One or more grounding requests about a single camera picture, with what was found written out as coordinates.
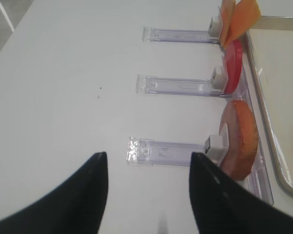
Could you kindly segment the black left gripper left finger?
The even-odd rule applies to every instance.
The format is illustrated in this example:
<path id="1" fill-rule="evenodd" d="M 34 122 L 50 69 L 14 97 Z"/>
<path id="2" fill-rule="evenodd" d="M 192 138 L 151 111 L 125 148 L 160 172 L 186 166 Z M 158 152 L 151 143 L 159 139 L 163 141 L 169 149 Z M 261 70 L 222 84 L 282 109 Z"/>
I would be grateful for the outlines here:
<path id="1" fill-rule="evenodd" d="M 0 220 L 0 234 L 97 234 L 108 195 L 105 152 L 23 210 Z"/>

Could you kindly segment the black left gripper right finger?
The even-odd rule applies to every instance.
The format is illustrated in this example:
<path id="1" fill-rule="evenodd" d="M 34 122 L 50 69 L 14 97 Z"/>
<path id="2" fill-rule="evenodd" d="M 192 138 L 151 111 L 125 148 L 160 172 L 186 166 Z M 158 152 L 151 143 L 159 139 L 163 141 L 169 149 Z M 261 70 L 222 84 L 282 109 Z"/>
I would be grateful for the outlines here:
<path id="1" fill-rule="evenodd" d="M 246 191 L 203 153 L 191 154 L 189 197 L 201 234 L 293 234 L 293 217 Z"/>

